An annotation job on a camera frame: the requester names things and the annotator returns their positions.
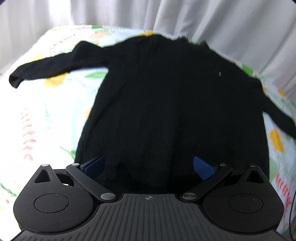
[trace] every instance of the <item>bed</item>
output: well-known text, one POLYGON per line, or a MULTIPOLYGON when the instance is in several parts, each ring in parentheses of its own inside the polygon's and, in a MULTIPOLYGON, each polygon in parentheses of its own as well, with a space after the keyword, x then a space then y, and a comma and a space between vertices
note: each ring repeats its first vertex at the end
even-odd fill
MULTIPOLYGON (((3 241, 20 231, 13 204, 38 167, 46 163, 53 169, 63 169, 74 162, 82 128, 108 69, 83 69, 24 81, 18 89, 8 83, 9 75, 24 63, 70 52, 82 40, 103 47, 132 36, 151 34, 152 31, 102 25, 55 27, 0 71, 0 238, 3 241)), ((219 54, 248 75, 259 78, 265 94, 296 121, 296 105, 280 89, 243 63, 219 54)), ((270 156, 269 180, 285 209, 277 231, 285 235, 296 190, 296 140, 280 130, 267 114, 263 113, 263 117, 270 156)))

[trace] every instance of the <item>green leaf print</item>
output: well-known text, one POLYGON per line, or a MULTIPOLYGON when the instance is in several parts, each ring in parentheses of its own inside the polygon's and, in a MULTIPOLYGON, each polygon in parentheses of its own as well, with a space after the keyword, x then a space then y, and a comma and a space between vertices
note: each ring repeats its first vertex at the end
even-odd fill
POLYGON ((71 155, 71 157, 73 158, 73 160, 75 160, 75 156, 76 156, 76 150, 72 150, 69 153, 71 155))
POLYGON ((47 121, 48 125, 47 125, 47 129, 51 129, 51 125, 52 125, 52 120, 51 117, 47 111, 47 107, 44 101, 44 107, 45 107, 45 120, 47 121))
POLYGON ((270 158, 269 159, 269 181, 272 182, 272 180, 276 177, 278 173, 279 173, 279 170, 276 162, 272 158, 270 158))
POLYGON ((102 25, 92 25, 91 28, 103 28, 102 25))
POLYGON ((296 140, 293 137, 289 135, 286 136, 286 140, 290 141, 291 139, 293 140, 294 145, 296 145, 296 140))
POLYGON ((265 83, 265 82, 267 82, 267 80, 266 80, 266 78, 265 77, 263 77, 263 76, 259 76, 259 75, 257 75, 257 77, 256 77, 257 79, 259 79, 262 83, 265 83))
POLYGON ((252 76, 254 71, 246 65, 242 65, 242 70, 249 76, 252 76))
POLYGON ((0 183, 0 187, 8 192, 12 197, 17 197, 16 193, 13 193, 10 189, 6 188, 2 183, 0 183))
POLYGON ((189 42, 190 44, 200 45, 200 42, 198 42, 198 41, 193 41, 192 39, 188 39, 188 42, 189 42))
POLYGON ((96 71, 85 76, 85 78, 100 79, 106 76, 107 72, 105 71, 96 71))
POLYGON ((64 149, 63 147, 59 146, 62 150, 66 151, 69 153, 69 155, 73 158, 73 160, 75 160, 75 155, 76 155, 76 150, 72 150, 72 151, 68 151, 66 149, 64 149))
POLYGON ((285 107, 287 111, 293 114, 294 106, 291 104, 291 102, 286 98, 281 98, 280 101, 283 104, 283 108, 285 107))

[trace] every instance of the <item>pink leaf print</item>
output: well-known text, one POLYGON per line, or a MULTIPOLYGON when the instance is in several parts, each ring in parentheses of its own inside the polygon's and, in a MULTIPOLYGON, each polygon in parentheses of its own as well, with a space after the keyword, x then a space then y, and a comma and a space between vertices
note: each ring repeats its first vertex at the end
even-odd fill
POLYGON ((27 157, 28 157, 31 161, 33 160, 33 157, 32 157, 30 154, 26 154, 26 155, 24 155, 24 159, 26 159, 27 157))
POLYGON ((283 196, 285 197, 285 201, 284 201, 284 210, 285 210, 284 216, 285 216, 286 213, 288 212, 289 206, 292 205, 290 191, 289 191, 288 185, 284 181, 282 181, 282 178, 279 176, 279 174, 276 175, 276 184, 281 190, 283 196))
POLYGON ((31 119, 29 118, 29 119, 24 120, 24 121, 22 122, 22 124, 25 123, 26 121, 29 121, 29 120, 31 120, 31 119))
POLYGON ((36 140, 34 140, 34 139, 26 140, 26 141, 24 141, 24 144, 26 144, 27 142, 36 142, 36 140))
POLYGON ((30 126, 32 126, 32 125, 26 125, 25 127, 22 128, 22 130, 24 130, 25 128, 30 127, 30 126))
POLYGON ((23 134, 23 137, 24 137, 25 135, 33 135, 34 133, 35 133, 35 131, 28 131, 27 133, 23 134))
MULTIPOLYGON (((26 109, 27 109, 27 107, 26 107, 24 110, 26 110, 26 109)), ((22 113, 20 113, 20 115, 21 115, 21 114, 23 114, 23 112, 22 112, 22 113)))
POLYGON ((26 117, 28 115, 28 113, 27 114, 25 114, 22 118, 21 118, 21 120, 24 118, 24 117, 26 117))
POLYGON ((23 148, 23 150, 26 150, 26 149, 28 149, 28 150, 32 150, 32 149, 33 149, 33 147, 30 147, 30 146, 25 146, 25 147, 23 148))

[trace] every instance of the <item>white curtain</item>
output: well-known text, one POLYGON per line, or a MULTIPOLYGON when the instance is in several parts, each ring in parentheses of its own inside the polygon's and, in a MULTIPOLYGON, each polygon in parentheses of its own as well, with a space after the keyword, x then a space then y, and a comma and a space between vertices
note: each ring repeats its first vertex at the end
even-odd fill
POLYGON ((6 0, 0 6, 0 69, 55 26, 144 28, 206 40, 296 101, 295 23, 292 0, 6 0))

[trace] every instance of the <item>blue gripper pad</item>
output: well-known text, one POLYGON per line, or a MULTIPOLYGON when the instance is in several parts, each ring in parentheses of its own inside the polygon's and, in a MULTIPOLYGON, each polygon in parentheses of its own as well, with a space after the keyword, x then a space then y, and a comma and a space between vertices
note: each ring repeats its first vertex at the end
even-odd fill
POLYGON ((104 169, 105 159, 103 156, 93 158, 80 166, 80 170, 92 179, 96 179, 104 169))
POLYGON ((199 157, 194 157, 193 159, 193 168, 194 171, 203 179, 206 180, 211 175, 213 175, 216 172, 216 168, 212 165, 205 162, 203 159, 200 159, 199 157))

